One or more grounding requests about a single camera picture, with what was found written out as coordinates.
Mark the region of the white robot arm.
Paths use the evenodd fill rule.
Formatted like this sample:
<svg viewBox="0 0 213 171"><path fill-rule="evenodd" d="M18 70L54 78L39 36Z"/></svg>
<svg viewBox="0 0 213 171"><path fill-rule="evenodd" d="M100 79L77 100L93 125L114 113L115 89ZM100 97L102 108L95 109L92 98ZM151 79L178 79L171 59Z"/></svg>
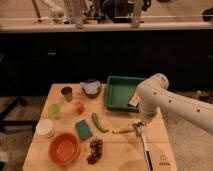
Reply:
<svg viewBox="0 0 213 171"><path fill-rule="evenodd" d="M162 73L152 75L136 87L141 121L149 124L161 107L213 134L213 105L172 93L168 87L169 80Z"/></svg>

